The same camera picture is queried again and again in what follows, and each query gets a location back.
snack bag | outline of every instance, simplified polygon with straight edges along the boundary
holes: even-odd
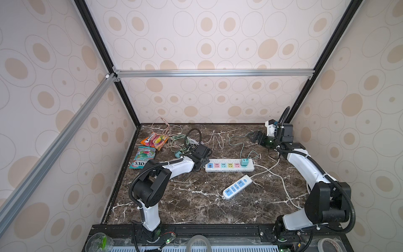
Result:
[[[141,141],[141,144],[160,150],[164,143],[168,141],[168,138],[169,137],[166,135],[161,135],[153,132],[146,139]]]
[[[148,160],[153,159],[155,156],[155,149],[146,146],[140,146],[137,149],[137,154],[134,157],[134,161],[130,168],[132,169],[142,169]]]

marble tabletop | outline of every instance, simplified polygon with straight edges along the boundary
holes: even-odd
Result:
[[[266,131],[264,125],[220,125],[220,124],[186,124],[180,125],[186,134],[191,128],[197,127],[202,132],[202,142],[213,150],[209,158],[240,158],[242,144],[230,146],[228,140],[231,136],[242,136],[255,130]],[[164,129],[165,125],[154,125],[154,128]],[[178,127],[171,127],[171,133],[180,131]],[[143,125],[134,148],[131,161],[141,146],[140,141],[151,133],[151,125]],[[197,132],[190,134],[193,139],[198,139]],[[231,144],[244,143],[242,158],[246,158],[252,150],[259,156],[254,163],[270,168],[276,164],[268,155],[268,150],[262,146],[251,143],[247,137],[231,139]],[[168,161],[174,159],[174,152],[165,144],[156,152],[155,160]],[[277,157],[277,152],[271,150],[270,155]],[[222,197],[223,190],[234,183],[243,175],[265,171],[264,168],[255,167],[255,171],[241,172],[216,172],[207,173],[204,169],[199,172],[181,174],[173,178],[165,190],[164,196],[159,202],[159,214],[163,224],[234,224],[234,223],[274,223],[277,216],[295,212],[298,210],[288,200],[279,177],[266,172],[253,178],[254,183],[246,187],[235,197],[226,200]],[[287,191],[296,205],[303,206],[308,196],[304,178],[283,157],[272,170],[284,178]],[[128,197],[130,182],[136,177],[139,170],[127,169],[123,177],[118,196],[112,208],[107,224],[128,224],[131,221],[139,221],[140,213]]]

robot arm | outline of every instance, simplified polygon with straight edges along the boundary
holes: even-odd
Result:
[[[295,166],[312,189],[303,209],[278,217],[277,236],[284,230],[299,230],[324,223],[347,222],[351,215],[349,226],[345,229],[346,232],[350,231],[355,222],[354,209],[350,201],[350,186],[345,182],[337,182],[334,177],[325,173],[309,156],[305,147],[293,141],[293,125],[284,123],[288,110],[289,107],[278,122],[270,120],[265,123],[266,134],[255,131],[251,137],[253,143],[257,142],[283,155]]]
[[[192,171],[199,171],[210,160],[212,151],[199,144],[196,149],[186,153],[181,159],[158,163],[151,159],[137,176],[129,188],[129,197],[139,206],[143,231],[149,241],[159,237],[161,219],[158,214],[158,202],[164,195],[170,179]]]

orange candy bag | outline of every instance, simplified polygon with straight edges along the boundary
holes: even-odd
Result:
[[[166,135],[161,135],[153,132],[140,143],[145,146],[153,147],[157,150],[160,150],[162,146],[166,143],[166,141],[168,141],[168,138],[169,137]]]

enclosure wall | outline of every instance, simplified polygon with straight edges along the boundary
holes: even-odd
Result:
[[[403,2],[370,0],[292,121],[329,174],[348,182],[355,251],[403,251]]]
[[[70,1],[0,3],[0,206],[105,74]]]
[[[87,0],[116,69],[312,69],[350,0]],[[247,123],[307,77],[123,79],[141,123]]]
[[[0,3],[0,205],[105,75],[69,0]],[[1,252],[78,252],[100,222],[135,128],[113,82],[95,103],[1,237]]]

